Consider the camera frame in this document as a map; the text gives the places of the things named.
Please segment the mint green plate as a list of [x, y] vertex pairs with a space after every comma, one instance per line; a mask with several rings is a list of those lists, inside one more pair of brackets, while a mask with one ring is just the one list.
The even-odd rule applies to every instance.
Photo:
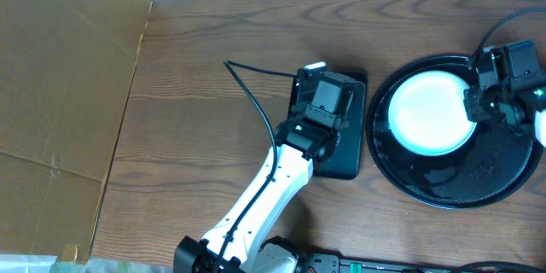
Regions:
[[427, 71], [403, 81], [387, 109], [394, 138], [414, 154], [440, 156], [459, 149], [477, 126], [468, 119], [468, 83], [454, 73]]

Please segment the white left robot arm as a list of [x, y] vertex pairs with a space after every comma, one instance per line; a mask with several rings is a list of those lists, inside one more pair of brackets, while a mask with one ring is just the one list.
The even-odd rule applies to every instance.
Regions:
[[290, 200], [317, 171], [322, 177], [358, 174], [363, 111], [305, 103], [273, 132], [256, 177], [228, 213], [196, 241], [184, 237], [174, 252], [176, 272], [301, 272], [305, 255], [267, 237]]

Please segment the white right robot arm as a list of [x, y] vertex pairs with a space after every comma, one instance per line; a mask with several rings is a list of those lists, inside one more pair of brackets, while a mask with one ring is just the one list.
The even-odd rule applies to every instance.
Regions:
[[463, 91], [471, 122], [491, 122], [518, 136], [528, 136], [545, 146], [545, 76], [506, 77], [488, 88], [473, 86]]

